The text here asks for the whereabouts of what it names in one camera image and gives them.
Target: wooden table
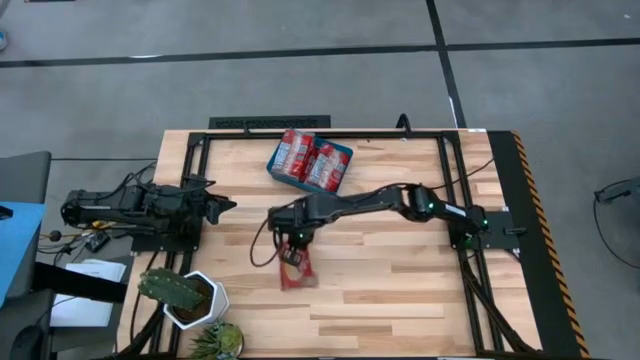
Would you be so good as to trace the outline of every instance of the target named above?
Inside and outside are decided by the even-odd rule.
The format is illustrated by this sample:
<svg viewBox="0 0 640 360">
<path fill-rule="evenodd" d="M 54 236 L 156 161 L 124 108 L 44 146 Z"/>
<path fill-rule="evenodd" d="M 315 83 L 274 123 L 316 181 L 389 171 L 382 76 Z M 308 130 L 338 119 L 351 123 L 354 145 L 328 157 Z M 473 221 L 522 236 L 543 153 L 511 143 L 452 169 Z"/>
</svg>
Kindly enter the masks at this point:
<svg viewBox="0 0 640 360">
<path fill-rule="evenodd" d="M 188 131 L 165 132 L 156 183 L 179 184 L 188 135 Z M 460 140 L 467 172 L 492 159 L 486 132 L 462 130 Z M 354 150 L 340 195 L 399 181 L 431 187 L 443 183 L 434 140 L 337 142 Z M 265 166 L 277 144 L 278 140 L 216 140 L 209 151 L 206 177 L 217 184 L 208 190 L 231 197 L 238 207 L 224 213 L 219 225 L 204 225 L 191 268 L 227 289 L 231 308 L 226 320 L 238 324 L 246 336 L 243 356 L 473 355 L 458 260 L 443 221 L 418 224 L 393 212 L 380 212 L 345 217 L 322 228 L 310 246 L 319 277 L 314 289 L 283 292 L 275 262 L 264 268 L 251 266 L 249 245 L 267 209 L 305 195 L 267 174 Z M 198 157 L 194 157 L 194 171 Z M 453 166 L 451 151 L 449 157 Z M 455 167 L 452 169 L 457 179 Z M 488 210 L 504 207 L 494 164 L 471 176 L 469 182 L 474 203 Z M 437 193 L 446 199 L 444 189 Z M 256 246 L 257 261 L 266 260 L 273 251 L 271 235 L 263 232 Z M 520 263 L 504 250 L 485 254 L 497 307 L 526 342 L 540 348 Z M 139 255 L 133 266 L 118 329 L 121 348 L 129 343 L 137 274 L 144 271 L 150 257 L 149 253 Z M 161 267 L 164 257 L 161 253 L 154 265 Z M 155 301 L 142 297 L 136 333 L 155 307 Z M 486 314 L 478 307 L 484 320 L 485 346 L 490 348 Z M 165 320 L 161 351 L 168 347 L 169 329 L 169 320 Z M 199 332 L 183 332 L 179 357 L 189 355 L 190 339 Z"/>
</svg>

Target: cactus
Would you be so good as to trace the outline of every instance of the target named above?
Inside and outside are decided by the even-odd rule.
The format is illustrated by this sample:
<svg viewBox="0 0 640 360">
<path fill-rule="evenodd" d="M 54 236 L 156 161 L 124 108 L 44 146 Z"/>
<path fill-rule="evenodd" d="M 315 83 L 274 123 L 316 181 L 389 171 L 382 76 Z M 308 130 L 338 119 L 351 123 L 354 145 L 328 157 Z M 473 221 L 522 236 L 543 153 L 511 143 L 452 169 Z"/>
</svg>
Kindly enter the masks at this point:
<svg viewBox="0 0 640 360">
<path fill-rule="evenodd" d="M 232 360 L 236 359 L 243 345 L 242 331 L 236 325 L 216 321 L 193 339 L 189 359 Z"/>
<path fill-rule="evenodd" d="M 151 269 L 140 275 L 140 293 L 187 311 L 193 311 L 205 300 L 196 290 L 196 283 L 169 269 Z"/>
</svg>

